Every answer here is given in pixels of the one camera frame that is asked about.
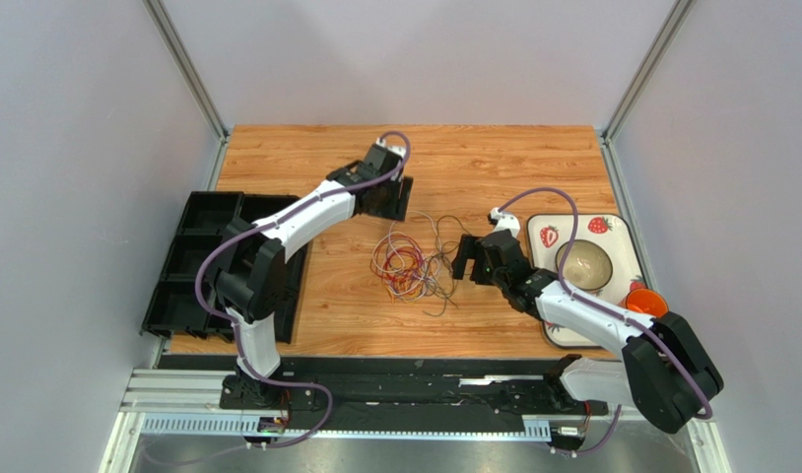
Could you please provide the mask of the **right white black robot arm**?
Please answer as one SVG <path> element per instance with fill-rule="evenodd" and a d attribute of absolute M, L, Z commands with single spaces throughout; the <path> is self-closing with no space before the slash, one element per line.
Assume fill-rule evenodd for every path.
<path fill-rule="evenodd" d="M 633 407 L 668 434 L 712 417 L 711 401 L 724 381 L 682 315 L 654 317 L 601 301 L 532 266 L 509 231 L 462 236 L 452 262 L 455 278 L 467 268 L 472 281 L 499 288 L 516 311 L 570 329 L 614 356 L 612 362 L 565 363 L 557 383 L 571 399 Z"/>

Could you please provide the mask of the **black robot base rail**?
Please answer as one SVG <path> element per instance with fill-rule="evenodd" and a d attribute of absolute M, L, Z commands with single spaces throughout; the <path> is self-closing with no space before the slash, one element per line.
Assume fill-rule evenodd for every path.
<path fill-rule="evenodd" d="M 576 423 L 613 409 L 572 401 L 548 383 L 552 359 L 381 357 L 283 358 L 274 387 L 250 382 L 228 355 L 168 355 L 158 370 L 216 372 L 216 401 L 227 411 L 288 416 L 290 431 L 516 433 L 525 415 L 566 416 Z"/>

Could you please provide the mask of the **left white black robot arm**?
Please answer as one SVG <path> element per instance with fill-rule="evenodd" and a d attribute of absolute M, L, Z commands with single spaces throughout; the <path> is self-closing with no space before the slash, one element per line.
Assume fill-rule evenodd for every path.
<path fill-rule="evenodd" d="M 288 262 L 315 237 L 357 215 L 403 220 L 414 181 L 404 173 L 410 155 L 409 144 L 390 146 L 379 137 L 363 159 L 330 172 L 285 210 L 252 223 L 234 220 L 201 263 L 195 298 L 231 324 L 237 365 L 249 379 L 286 387 L 271 376 L 281 363 L 274 315 L 287 297 Z"/>

